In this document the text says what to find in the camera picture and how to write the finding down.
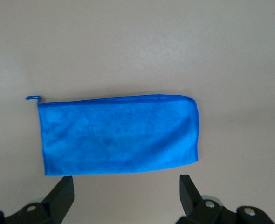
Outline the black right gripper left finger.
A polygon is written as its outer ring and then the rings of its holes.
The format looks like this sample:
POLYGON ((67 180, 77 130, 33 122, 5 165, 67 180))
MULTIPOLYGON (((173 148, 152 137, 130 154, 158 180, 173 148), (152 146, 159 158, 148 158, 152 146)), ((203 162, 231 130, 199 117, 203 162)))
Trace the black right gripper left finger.
POLYGON ((0 224, 60 224, 73 202, 73 177, 65 176, 41 202, 27 204, 7 217, 0 210, 0 224))

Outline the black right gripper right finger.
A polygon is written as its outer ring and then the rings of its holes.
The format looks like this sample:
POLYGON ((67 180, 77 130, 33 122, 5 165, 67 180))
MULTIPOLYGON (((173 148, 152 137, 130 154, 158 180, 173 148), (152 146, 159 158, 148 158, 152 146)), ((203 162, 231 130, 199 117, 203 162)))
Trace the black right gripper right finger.
POLYGON ((232 212, 215 200, 203 199, 189 175, 180 175, 179 193, 185 215, 178 224, 274 224, 259 208, 240 206, 232 212))

